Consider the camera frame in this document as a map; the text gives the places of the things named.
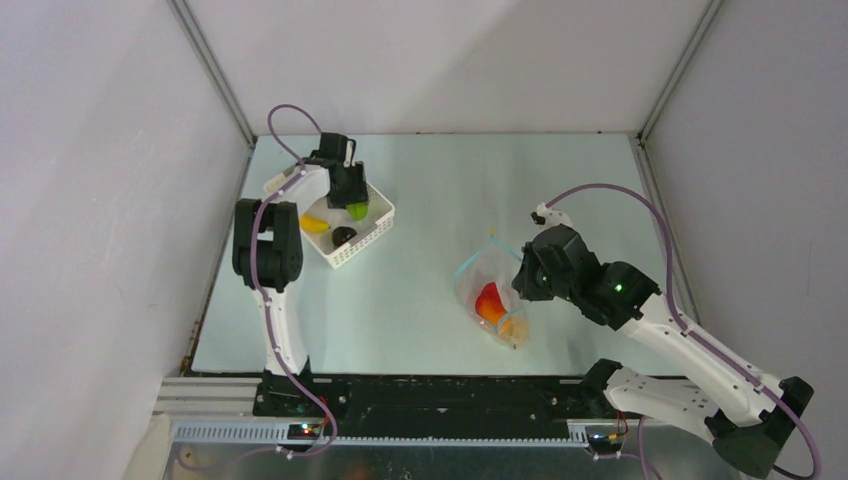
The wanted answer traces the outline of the green star fruit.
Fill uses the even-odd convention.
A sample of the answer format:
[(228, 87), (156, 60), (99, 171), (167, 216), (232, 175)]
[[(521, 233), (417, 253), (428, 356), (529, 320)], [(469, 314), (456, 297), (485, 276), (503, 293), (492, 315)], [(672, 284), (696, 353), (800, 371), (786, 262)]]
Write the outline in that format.
[(369, 213), (369, 204), (365, 202), (349, 204), (346, 206), (346, 211), (351, 220), (362, 221)]

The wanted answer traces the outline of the dark purple fruit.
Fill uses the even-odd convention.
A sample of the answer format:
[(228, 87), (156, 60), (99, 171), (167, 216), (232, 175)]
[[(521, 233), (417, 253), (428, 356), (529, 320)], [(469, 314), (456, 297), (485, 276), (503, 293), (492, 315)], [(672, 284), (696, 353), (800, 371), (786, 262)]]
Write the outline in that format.
[(333, 229), (331, 233), (331, 242), (335, 249), (341, 248), (344, 244), (354, 239), (358, 232), (353, 227), (339, 226)]

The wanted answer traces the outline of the clear zip bag blue zipper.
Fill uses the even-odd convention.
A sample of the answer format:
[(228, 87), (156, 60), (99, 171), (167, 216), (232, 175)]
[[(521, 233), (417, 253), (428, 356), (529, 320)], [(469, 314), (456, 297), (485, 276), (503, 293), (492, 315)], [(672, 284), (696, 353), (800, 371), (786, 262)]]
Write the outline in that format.
[(521, 347), (529, 335), (529, 303), (511, 286), (520, 266), (521, 257), (490, 229), (485, 243), (459, 266), (453, 277), (454, 295), (469, 318), (513, 350)]

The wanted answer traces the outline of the orange red mango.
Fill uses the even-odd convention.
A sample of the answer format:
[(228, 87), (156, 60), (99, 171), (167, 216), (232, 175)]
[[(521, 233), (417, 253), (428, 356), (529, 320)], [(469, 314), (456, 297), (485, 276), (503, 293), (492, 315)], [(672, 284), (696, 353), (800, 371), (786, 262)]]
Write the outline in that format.
[(496, 283), (489, 282), (483, 286), (475, 300), (474, 311), (493, 328), (498, 328), (501, 320), (507, 317), (508, 310), (503, 304)]

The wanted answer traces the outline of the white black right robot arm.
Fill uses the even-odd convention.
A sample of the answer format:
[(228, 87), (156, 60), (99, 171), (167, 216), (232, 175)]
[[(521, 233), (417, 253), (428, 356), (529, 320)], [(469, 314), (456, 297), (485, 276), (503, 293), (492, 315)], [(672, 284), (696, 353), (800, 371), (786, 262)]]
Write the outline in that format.
[(563, 299), (592, 322), (647, 346), (693, 383), (651, 380), (621, 363), (598, 360), (583, 378), (585, 411), (652, 417), (709, 443), (736, 470), (765, 479), (814, 394), (798, 376), (780, 379), (735, 354), (672, 307), (658, 284), (623, 261), (600, 262), (566, 225), (522, 248), (512, 287), (528, 301)]

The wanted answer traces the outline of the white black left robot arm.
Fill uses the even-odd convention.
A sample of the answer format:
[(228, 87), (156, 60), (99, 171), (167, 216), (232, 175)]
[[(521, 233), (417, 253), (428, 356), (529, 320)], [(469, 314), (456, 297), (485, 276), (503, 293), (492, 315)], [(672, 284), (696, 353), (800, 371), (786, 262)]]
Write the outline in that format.
[(323, 133), (318, 148), (300, 159), (265, 199), (244, 198), (236, 204), (233, 270), (258, 294), (269, 358), (286, 375), (300, 374), (308, 360), (293, 318), (293, 294), (287, 290), (303, 267), (300, 211), (320, 199), (340, 210), (369, 202), (364, 164), (354, 159), (356, 148), (353, 138)]

